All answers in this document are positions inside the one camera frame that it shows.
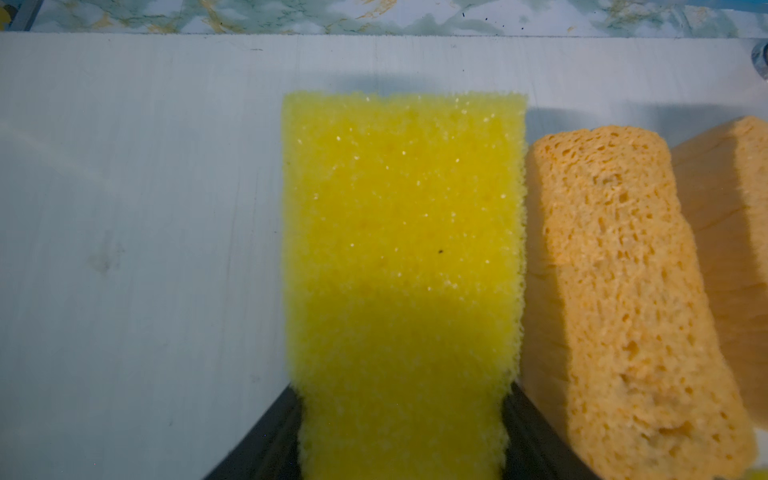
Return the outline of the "tan porous sponge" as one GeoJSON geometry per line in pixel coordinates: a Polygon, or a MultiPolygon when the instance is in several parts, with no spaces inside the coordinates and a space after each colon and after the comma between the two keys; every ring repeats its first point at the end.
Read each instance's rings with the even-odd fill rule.
{"type": "Polygon", "coordinates": [[[603,479],[737,479],[757,443],[656,133],[548,135],[527,159],[526,396],[603,479]]]}
{"type": "Polygon", "coordinates": [[[767,426],[767,123],[745,116],[671,151],[720,348],[752,421],[767,426]]]}

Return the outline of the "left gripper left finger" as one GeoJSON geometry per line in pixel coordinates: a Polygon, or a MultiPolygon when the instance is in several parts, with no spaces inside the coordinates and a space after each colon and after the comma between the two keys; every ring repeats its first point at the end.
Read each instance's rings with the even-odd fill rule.
{"type": "Polygon", "coordinates": [[[286,387],[205,480],[300,480],[298,434],[302,403],[286,387]]]}

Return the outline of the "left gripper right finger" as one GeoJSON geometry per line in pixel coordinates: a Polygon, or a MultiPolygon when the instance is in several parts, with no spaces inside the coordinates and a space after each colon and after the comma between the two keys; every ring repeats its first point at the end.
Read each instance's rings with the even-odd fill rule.
{"type": "Polygon", "coordinates": [[[517,382],[504,399],[502,418],[509,437],[503,479],[599,480],[558,436],[517,382]]]}

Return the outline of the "yellow sponge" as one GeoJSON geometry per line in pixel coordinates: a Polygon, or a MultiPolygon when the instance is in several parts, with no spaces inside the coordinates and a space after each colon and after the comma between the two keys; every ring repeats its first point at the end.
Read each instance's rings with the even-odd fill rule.
{"type": "Polygon", "coordinates": [[[286,355],[307,479],[497,479],[519,372],[514,93],[284,98],[286,355]]]}

